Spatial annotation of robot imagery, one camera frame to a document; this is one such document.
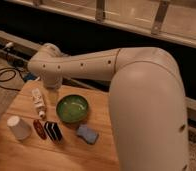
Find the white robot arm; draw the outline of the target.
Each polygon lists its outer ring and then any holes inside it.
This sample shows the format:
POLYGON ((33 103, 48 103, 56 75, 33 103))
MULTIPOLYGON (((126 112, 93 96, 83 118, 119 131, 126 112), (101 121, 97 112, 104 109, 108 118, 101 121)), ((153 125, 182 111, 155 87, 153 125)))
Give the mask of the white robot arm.
POLYGON ((189 171, 187 107, 175 59, 157 47, 63 57, 43 45, 28 69, 46 88, 63 77, 110 83, 109 114, 120 171, 189 171))

